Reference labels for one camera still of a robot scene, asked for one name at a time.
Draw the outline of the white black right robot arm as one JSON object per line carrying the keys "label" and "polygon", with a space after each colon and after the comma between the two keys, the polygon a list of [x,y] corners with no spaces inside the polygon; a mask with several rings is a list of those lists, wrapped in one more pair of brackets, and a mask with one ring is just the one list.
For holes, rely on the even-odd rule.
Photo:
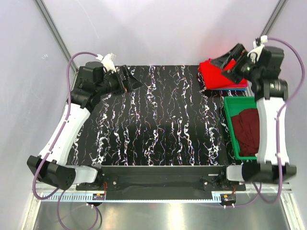
{"label": "white black right robot arm", "polygon": [[210,61],[233,83],[238,84],[242,79],[251,82],[260,120],[256,160],[226,167],[225,173],[218,177],[218,185],[224,190],[235,182],[280,184],[297,173],[296,166],[290,164],[285,143],[288,84],[279,79],[284,51],[265,45],[268,40],[266,35],[256,38],[251,51],[238,43],[223,56]]}

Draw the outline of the red t shirt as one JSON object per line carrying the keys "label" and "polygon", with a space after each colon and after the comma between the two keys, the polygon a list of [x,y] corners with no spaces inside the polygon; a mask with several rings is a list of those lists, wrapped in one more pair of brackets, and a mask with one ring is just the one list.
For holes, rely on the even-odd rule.
{"label": "red t shirt", "polygon": [[204,88],[207,90],[218,88],[239,88],[247,87],[247,80],[243,79],[239,84],[234,84],[228,78],[222,75],[222,71],[210,63],[212,59],[201,62],[198,71],[204,82]]}

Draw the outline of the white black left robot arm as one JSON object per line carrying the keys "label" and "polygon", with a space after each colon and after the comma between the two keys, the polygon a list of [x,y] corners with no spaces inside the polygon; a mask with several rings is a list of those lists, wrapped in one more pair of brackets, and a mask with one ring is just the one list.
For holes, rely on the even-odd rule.
{"label": "white black left robot arm", "polygon": [[69,91],[62,118],[45,147],[37,156],[29,156],[27,166],[40,181],[67,190],[74,184],[87,183],[97,190],[103,186],[103,177],[94,166],[67,165],[70,149],[85,121],[105,95],[122,95],[142,86],[123,65],[113,63],[113,54],[97,54],[96,61],[80,66],[76,83]]}

